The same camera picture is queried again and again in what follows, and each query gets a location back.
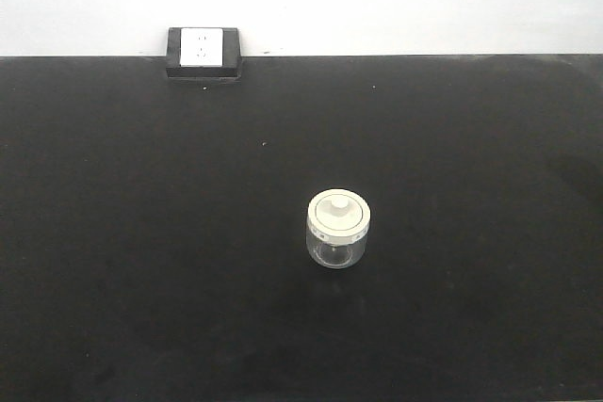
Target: clear glass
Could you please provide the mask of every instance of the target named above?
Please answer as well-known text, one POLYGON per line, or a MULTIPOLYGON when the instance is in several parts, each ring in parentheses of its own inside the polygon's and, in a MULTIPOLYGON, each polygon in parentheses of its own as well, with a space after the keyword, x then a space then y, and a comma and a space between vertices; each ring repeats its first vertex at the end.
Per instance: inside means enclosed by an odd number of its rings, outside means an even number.
POLYGON ((305 243, 310 256, 319 263, 329 268, 346 268, 356 264, 365 254, 367 234, 350 245, 331 245, 321 241, 306 228, 305 243))

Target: table surface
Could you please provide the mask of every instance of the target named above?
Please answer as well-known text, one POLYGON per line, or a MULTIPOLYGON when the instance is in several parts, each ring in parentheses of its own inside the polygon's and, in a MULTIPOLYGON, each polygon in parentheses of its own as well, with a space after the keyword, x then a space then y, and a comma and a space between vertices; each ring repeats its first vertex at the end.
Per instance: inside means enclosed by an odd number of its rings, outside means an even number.
POLYGON ((2 401, 603 397, 603 56, 0 59, 2 401), (372 211, 345 270, 307 203, 372 211))

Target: white wall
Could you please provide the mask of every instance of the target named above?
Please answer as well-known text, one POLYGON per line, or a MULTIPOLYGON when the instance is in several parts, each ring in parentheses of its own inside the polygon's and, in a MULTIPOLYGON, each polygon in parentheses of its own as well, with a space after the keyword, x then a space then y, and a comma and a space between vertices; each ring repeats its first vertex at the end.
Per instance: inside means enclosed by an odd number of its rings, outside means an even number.
POLYGON ((247 56, 603 53, 603 0, 0 0, 0 56, 163 55, 178 25, 247 56))

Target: white lid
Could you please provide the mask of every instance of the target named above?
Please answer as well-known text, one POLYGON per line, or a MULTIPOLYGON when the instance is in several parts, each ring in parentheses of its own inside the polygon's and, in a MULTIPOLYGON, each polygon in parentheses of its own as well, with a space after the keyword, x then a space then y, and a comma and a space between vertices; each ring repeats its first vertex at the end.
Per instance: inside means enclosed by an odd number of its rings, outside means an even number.
POLYGON ((359 195, 343 188, 317 194, 308 206, 308 228, 331 245, 349 245, 368 232, 370 209, 359 195))

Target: black outlet box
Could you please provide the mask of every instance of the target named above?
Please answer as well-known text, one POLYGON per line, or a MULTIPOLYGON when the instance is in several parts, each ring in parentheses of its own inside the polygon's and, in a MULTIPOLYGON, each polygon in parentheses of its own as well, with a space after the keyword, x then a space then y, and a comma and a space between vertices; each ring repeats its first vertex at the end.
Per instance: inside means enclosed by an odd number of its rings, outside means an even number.
POLYGON ((238 29, 222 28, 221 65, 182 65, 182 30, 183 28, 203 29, 203 27, 172 27, 168 35, 168 51, 166 54, 166 72, 169 78, 201 79, 201 80, 236 80, 241 74, 241 49, 238 29))

